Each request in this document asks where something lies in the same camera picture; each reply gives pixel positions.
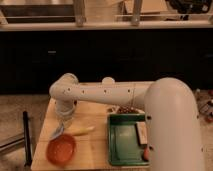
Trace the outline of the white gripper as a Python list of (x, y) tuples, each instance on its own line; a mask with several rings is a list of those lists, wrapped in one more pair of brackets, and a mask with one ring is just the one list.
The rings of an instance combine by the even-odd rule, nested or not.
[(59, 123), (64, 126), (64, 128), (68, 128), (71, 126), (74, 118), (75, 109), (76, 104), (74, 101), (57, 100), (55, 102), (55, 111), (57, 119)]

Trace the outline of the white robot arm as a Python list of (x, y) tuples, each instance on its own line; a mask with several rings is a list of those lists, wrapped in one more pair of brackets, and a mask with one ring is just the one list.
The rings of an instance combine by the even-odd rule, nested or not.
[(105, 77), (81, 83), (66, 73), (50, 86), (49, 94), (61, 116), (73, 114), (78, 100), (140, 109), (147, 121), (150, 171), (205, 171), (196, 99), (179, 79), (117, 82)]

